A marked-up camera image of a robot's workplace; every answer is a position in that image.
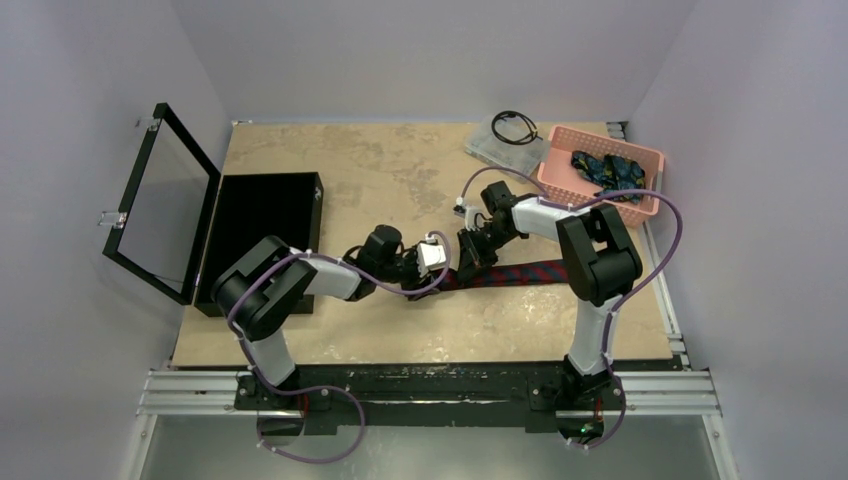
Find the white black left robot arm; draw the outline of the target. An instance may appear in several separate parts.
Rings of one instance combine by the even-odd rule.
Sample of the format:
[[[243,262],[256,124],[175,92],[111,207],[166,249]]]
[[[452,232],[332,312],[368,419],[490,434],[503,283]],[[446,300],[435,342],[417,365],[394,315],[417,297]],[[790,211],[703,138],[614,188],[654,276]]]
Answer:
[[[284,409],[297,399],[298,382],[283,324],[305,297],[359,301],[378,288],[406,297],[426,294],[445,279],[449,253],[433,234],[406,247],[388,225],[375,227],[341,257],[267,236],[219,276],[210,296],[261,380],[260,397]]]

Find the red navy striped tie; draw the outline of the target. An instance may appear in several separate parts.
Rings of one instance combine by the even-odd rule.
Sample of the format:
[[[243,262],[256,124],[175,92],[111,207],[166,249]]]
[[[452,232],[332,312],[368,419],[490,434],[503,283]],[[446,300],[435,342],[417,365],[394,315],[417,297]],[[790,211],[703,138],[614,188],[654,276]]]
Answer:
[[[451,269],[437,286],[437,290],[447,292],[476,288],[567,284],[568,282],[568,273],[561,260],[543,260],[492,266],[471,273],[468,278],[460,278],[459,273]]]

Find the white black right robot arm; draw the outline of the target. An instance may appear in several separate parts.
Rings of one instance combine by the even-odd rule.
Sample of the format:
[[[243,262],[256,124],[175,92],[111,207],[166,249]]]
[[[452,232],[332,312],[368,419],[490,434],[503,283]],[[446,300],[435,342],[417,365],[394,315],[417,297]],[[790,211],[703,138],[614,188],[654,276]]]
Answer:
[[[588,405],[610,379],[607,350],[614,306],[643,272],[626,226],[611,205],[557,206],[536,195],[517,196],[503,181],[487,186],[481,198],[483,208],[463,197],[456,200],[454,212],[464,220],[458,233],[456,282],[466,286],[486,276],[502,278],[504,270],[495,267],[497,252],[517,238],[540,236],[557,242],[566,283],[578,299],[560,391],[569,404]]]

